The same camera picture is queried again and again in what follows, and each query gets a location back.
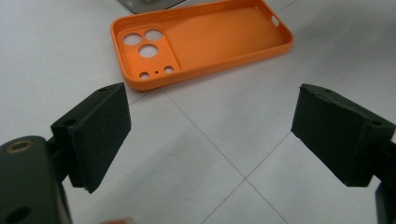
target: orange phone case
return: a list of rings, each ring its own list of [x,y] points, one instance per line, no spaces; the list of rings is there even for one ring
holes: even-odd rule
[[[286,52],[293,35],[262,0],[229,0],[115,20],[126,83],[145,91]]]

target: floor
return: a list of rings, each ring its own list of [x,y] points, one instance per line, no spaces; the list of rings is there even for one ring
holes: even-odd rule
[[[290,127],[302,83],[396,123],[396,2],[267,3],[293,32],[292,50],[154,91],[128,89],[132,131],[101,187],[90,195],[64,181],[75,223],[376,223],[378,179],[345,187]],[[129,14],[116,0],[3,0],[0,142],[50,138],[53,121],[122,82],[109,26]]]

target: black 3d printed part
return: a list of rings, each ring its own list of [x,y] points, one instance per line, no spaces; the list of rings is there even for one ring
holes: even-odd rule
[[[70,180],[94,192],[131,130],[123,83],[102,88],[51,125],[54,139],[76,158]]]
[[[381,183],[375,192],[378,224],[396,223],[396,190]]]
[[[340,94],[303,84],[291,131],[349,187],[367,187],[395,125]]]
[[[71,223],[44,138],[3,144],[0,164],[0,223]]]

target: white tile floor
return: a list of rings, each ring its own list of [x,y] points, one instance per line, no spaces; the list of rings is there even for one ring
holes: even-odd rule
[[[302,83],[396,123],[396,2],[268,4],[295,35],[287,54],[128,89],[132,131],[101,187],[90,195],[64,181],[75,223],[376,223],[379,181],[348,189],[290,127]],[[128,14],[115,0],[0,3],[1,143],[49,138],[53,121],[122,81],[109,25]]]

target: gray object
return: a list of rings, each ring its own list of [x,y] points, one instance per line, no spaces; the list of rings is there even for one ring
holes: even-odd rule
[[[173,7],[185,0],[119,0],[133,13],[157,11]]]

